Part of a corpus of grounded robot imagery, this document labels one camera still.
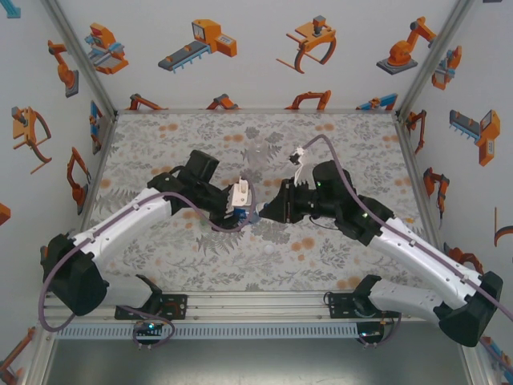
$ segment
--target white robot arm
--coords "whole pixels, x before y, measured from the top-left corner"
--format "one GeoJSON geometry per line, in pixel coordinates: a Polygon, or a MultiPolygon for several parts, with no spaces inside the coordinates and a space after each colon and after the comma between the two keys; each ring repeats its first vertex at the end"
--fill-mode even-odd
{"type": "MultiPolygon", "coordinates": [[[[291,156],[291,161],[295,163],[296,158],[291,156]]],[[[278,195],[261,210],[261,217],[290,224],[301,221],[304,215],[333,218],[344,235],[400,262],[432,288],[398,285],[368,275],[353,292],[359,311],[396,311],[422,318],[437,323],[456,342],[475,346],[496,307],[469,282],[498,301],[502,279],[493,272],[481,276],[453,261],[408,229],[386,206],[357,196],[380,221],[373,219],[355,201],[350,175],[343,172],[352,192],[345,187],[334,161],[323,162],[313,169],[315,189],[309,189],[308,183],[296,183],[294,178],[283,180],[278,195]],[[410,241],[399,234],[407,234],[410,241]]]]}
{"type": "Polygon", "coordinates": [[[189,205],[206,211],[216,230],[241,229],[245,223],[239,224],[233,202],[241,198],[250,202],[248,186],[244,183],[244,188],[237,189],[240,184],[234,184],[220,190],[209,184],[218,164],[194,150],[185,166],[155,176],[136,198],[102,223],[72,238],[54,237],[42,248],[46,288],[75,315],[88,314],[99,305],[130,306],[155,314],[162,290],[142,275],[108,274],[108,263],[138,234],[189,205]]]}

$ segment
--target patterned table surface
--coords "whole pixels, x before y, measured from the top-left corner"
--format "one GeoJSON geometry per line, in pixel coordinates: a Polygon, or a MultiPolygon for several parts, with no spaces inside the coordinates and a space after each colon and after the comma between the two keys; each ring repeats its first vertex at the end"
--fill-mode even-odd
{"type": "MultiPolygon", "coordinates": [[[[296,170],[290,153],[321,132],[333,141],[358,193],[379,199],[424,237],[393,117],[365,114],[121,115],[90,225],[123,207],[154,175],[184,164],[193,149],[220,161],[211,183],[226,186],[243,172],[258,199],[270,201],[281,179],[296,170]],[[246,150],[258,135],[269,144],[269,154],[267,165],[256,171],[248,167],[246,150]]],[[[312,146],[309,159],[331,159],[327,146],[312,146]]],[[[307,217],[295,225],[261,220],[224,234],[211,231],[191,209],[140,234],[108,269],[144,274],[164,291],[340,290],[354,288],[367,274],[420,284],[395,261],[307,217]],[[266,245],[273,245],[270,255],[266,245]]]]}

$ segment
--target purple cable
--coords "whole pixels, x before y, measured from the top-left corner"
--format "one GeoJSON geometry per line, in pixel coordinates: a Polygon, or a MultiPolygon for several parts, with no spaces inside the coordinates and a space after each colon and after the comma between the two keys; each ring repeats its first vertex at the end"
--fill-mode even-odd
{"type": "Polygon", "coordinates": [[[495,353],[495,351],[491,348],[491,346],[488,345],[482,338],[481,338],[480,342],[484,346],[484,348],[488,351],[488,353],[495,359],[495,361],[497,361],[499,363],[499,365],[501,367],[503,367],[503,369],[505,371],[507,371],[510,375],[513,375],[513,367],[511,367],[511,365],[508,365],[507,363],[505,363],[504,360],[501,359],[499,357],[499,355],[497,353],[495,353]]]}
{"type": "MultiPolygon", "coordinates": [[[[167,323],[171,327],[171,333],[169,333],[169,335],[167,337],[162,338],[157,343],[153,343],[151,345],[148,345],[148,349],[155,349],[156,347],[161,347],[167,341],[169,341],[172,338],[172,336],[175,335],[175,333],[176,333],[175,325],[173,325],[173,323],[171,321],[169,321],[168,319],[166,319],[164,317],[160,317],[159,315],[144,313],[143,311],[139,311],[137,309],[133,309],[133,308],[131,308],[129,306],[119,306],[119,307],[121,309],[123,309],[123,310],[126,310],[129,313],[137,314],[137,315],[140,315],[141,317],[145,317],[147,319],[157,319],[157,320],[159,320],[161,322],[167,323]]],[[[134,331],[131,334],[131,340],[134,342],[135,345],[139,346],[139,348],[141,346],[141,343],[137,340],[137,331],[139,331],[140,329],[141,329],[140,327],[139,328],[138,327],[134,327],[134,331]]]]}
{"type": "Polygon", "coordinates": [[[385,345],[394,336],[395,332],[401,325],[401,320],[402,320],[402,314],[399,314],[397,322],[392,326],[392,331],[385,337],[385,339],[381,340],[378,343],[368,343],[365,339],[363,339],[363,337],[360,334],[358,335],[358,339],[360,340],[361,343],[363,343],[363,347],[365,347],[365,348],[367,348],[368,346],[373,346],[374,348],[376,348],[381,345],[385,345]]]}
{"type": "MultiPolygon", "coordinates": [[[[338,159],[337,152],[335,151],[335,148],[333,147],[333,144],[331,143],[331,141],[328,139],[328,137],[326,135],[324,135],[324,134],[317,135],[315,138],[310,140],[305,146],[303,146],[303,149],[307,149],[312,144],[317,142],[319,139],[323,139],[326,142],[326,144],[328,145],[329,150],[331,151],[333,160],[335,162],[335,166],[337,167],[338,173],[340,174],[340,177],[342,178],[342,182],[344,183],[345,188],[349,192],[350,196],[354,199],[354,201],[358,204],[358,206],[360,206],[367,214],[369,214],[369,216],[372,219],[374,219],[377,223],[379,223],[381,226],[385,227],[392,233],[403,238],[406,242],[410,243],[411,241],[413,241],[413,238],[408,237],[406,234],[404,234],[400,230],[397,230],[394,227],[386,224],[380,217],[378,217],[376,214],[374,214],[372,211],[370,211],[369,208],[367,206],[365,206],[365,204],[362,202],[362,200],[360,200],[360,198],[358,198],[358,195],[353,191],[353,189],[351,188],[351,184],[345,177],[345,173],[343,172],[342,166],[340,165],[340,161],[338,159]]],[[[470,279],[466,278],[465,275],[461,271],[459,271],[458,269],[453,267],[450,263],[445,261],[443,258],[441,258],[438,255],[436,255],[435,253],[433,253],[431,250],[429,250],[424,245],[420,245],[419,243],[415,242],[414,247],[419,248],[424,253],[426,253],[430,257],[434,258],[438,263],[445,266],[448,270],[450,270],[452,273],[454,273],[454,275],[456,277],[458,277],[462,282],[470,285],[470,287],[472,287],[472,289],[476,290],[476,292],[480,293],[484,298],[486,298],[488,301],[490,301],[494,306],[499,308],[500,311],[502,311],[513,322],[513,313],[511,311],[509,311],[509,309],[507,309],[502,303],[498,302],[495,298],[490,296],[489,293],[487,293],[481,287],[479,287],[478,285],[473,283],[470,279]]]]}
{"type": "MultiPolygon", "coordinates": [[[[249,189],[251,190],[251,197],[252,197],[251,205],[250,205],[249,209],[250,209],[251,213],[254,213],[255,209],[257,207],[257,199],[256,199],[257,198],[257,194],[256,194],[255,188],[254,188],[254,186],[253,186],[253,184],[251,183],[250,180],[248,180],[248,185],[249,185],[249,189]]],[[[235,227],[233,229],[223,229],[222,227],[212,223],[203,214],[203,212],[196,205],[194,205],[188,198],[186,198],[183,195],[180,195],[180,194],[178,194],[176,192],[159,192],[157,194],[154,194],[154,195],[151,195],[149,197],[146,197],[146,198],[142,199],[140,202],[137,203],[139,205],[139,209],[142,206],[144,206],[145,204],[147,204],[149,201],[153,201],[153,200],[155,200],[157,198],[161,198],[161,197],[175,197],[177,199],[180,199],[181,201],[186,203],[189,207],[191,207],[191,209],[196,211],[200,215],[200,217],[205,219],[207,221],[207,223],[211,227],[213,227],[215,230],[220,231],[222,233],[235,233],[235,232],[241,231],[242,228],[244,228],[249,223],[249,221],[250,221],[250,219],[252,217],[251,215],[248,215],[237,227],[235,227]]],[[[131,206],[128,209],[126,209],[125,211],[123,211],[122,213],[120,213],[119,215],[117,215],[116,217],[112,218],[109,222],[107,222],[105,225],[103,225],[100,229],[94,231],[93,232],[93,237],[97,237],[98,235],[103,233],[105,230],[109,229],[110,227],[112,227],[113,225],[115,225],[116,223],[121,221],[123,218],[125,218],[128,214],[130,214],[133,211],[135,211],[135,208],[134,208],[134,206],[131,206]]],[[[55,327],[50,326],[48,324],[48,322],[46,322],[46,317],[45,317],[45,298],[46,298],[46,292],[48,291],[48,288],[50,287],[50,283],[54,279],[54,277],[57,274],[57,272],[59,271],[59,269],[61,267],[63,267],[63,265],[78,250],[80,250],[85,245],[88,245],[89,243],[91,243],[91,239],[86,239],[86,240],[80,242],[78,245],[76,245],[69,252],[67,252],[64,255],[64,257],[62,257],[61,260],[59,262],[57,262],[57,264],[54,266],[54,268],[51,270],[51,272],[46,277],[45,282],[42,284],[42,288],[41,288],[41,292],[39,293],[39,300],[38,300],[38,318],[39,318],[39,322],[41,323],[41,326],[43,327],[43,329],[48,330],[48,331],[50,331],[52,333],[56,333],[58,331],[63,330],[66,326],[68,326],[71,323],[71,321],[73,321],[73,318],[75,318],[75,315],[72,314],[72,315],[70,315],[70,317],[62,325],[55,326],[55,327]]]]}

